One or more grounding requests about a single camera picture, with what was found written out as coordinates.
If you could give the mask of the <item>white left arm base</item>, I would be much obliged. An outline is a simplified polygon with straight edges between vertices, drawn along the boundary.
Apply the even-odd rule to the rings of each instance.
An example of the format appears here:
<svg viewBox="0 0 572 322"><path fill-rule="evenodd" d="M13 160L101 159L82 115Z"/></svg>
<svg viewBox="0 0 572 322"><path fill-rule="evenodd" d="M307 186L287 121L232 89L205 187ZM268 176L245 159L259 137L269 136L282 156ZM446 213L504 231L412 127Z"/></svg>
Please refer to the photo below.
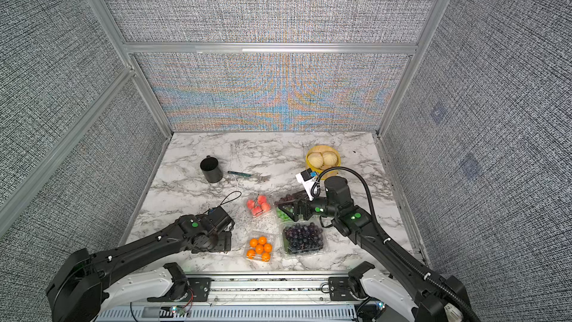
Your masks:
<svg viewBox="0 0 572 322"><path fill-rule="evenodd" d="M177 263L167 263L152 271L129 274L104 290L100 312L135 301L180 301L190 294L189 279Z"/></svg>

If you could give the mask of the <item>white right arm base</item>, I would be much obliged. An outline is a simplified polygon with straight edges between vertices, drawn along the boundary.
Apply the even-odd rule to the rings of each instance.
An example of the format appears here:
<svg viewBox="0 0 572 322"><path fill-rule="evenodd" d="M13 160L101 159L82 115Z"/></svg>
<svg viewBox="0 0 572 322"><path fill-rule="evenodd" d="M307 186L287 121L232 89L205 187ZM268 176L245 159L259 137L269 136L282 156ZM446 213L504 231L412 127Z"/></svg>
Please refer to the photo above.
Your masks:
<svg viewBox="0 0 572 322"><path fill-rule="evenodd" d="M349 289L355 298L365 300L377 299L407 321L414 321L414 308L417 305L406 290L395 280L386 277L375 265L362 262L348 273Z"/></svg>

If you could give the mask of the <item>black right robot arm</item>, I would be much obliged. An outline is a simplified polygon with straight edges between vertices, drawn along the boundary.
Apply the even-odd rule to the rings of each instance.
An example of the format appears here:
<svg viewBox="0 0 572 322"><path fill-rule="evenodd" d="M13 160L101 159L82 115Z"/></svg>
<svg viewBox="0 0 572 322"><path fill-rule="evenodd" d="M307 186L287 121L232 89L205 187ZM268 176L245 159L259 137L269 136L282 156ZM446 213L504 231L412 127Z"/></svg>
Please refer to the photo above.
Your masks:
<svg viewBox="0 0 572 322"><path fill-rule="evenodd" d="M443 277L418 261L386 233L372 210L354 203L343 177L325 181L325 196L317 192L319 183L304 180L304 191L278 200L276 206L290 220L301 224L312 217L329 218L342 236L365 250L389 272L384 277L375 266L363 262L349 274L349 284L357 299L376 299L407 321L478 321L463 283Z"/></svg>

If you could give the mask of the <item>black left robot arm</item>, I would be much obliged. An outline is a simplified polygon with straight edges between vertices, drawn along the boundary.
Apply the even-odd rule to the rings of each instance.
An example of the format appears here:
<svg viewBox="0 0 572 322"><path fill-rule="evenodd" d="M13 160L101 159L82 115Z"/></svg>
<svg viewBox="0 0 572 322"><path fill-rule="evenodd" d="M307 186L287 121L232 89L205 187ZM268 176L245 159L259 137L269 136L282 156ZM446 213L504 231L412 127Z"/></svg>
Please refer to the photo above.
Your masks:
<svg viewBox="0 0 572 322"><path fill-rule="evenodd" d="M53 321L90 321L111 301L113 283L159 259L183 251L227 252L235 222L223 207L180 216L160 231L129 244L69 255L46 288Z"/></svg>

